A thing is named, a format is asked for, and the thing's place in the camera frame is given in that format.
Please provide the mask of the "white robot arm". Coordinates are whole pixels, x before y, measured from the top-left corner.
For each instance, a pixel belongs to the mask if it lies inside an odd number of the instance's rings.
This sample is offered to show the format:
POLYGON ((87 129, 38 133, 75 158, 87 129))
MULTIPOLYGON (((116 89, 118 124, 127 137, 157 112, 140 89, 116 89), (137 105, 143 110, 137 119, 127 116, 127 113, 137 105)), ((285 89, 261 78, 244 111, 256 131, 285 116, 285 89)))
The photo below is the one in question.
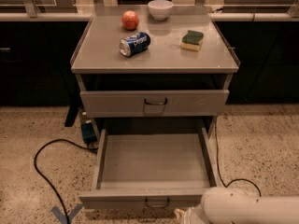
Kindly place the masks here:
POLYGON ((258 197, 211 188, 199 205, 174 211, 178 224, 299 224, 299 197, 258 197))

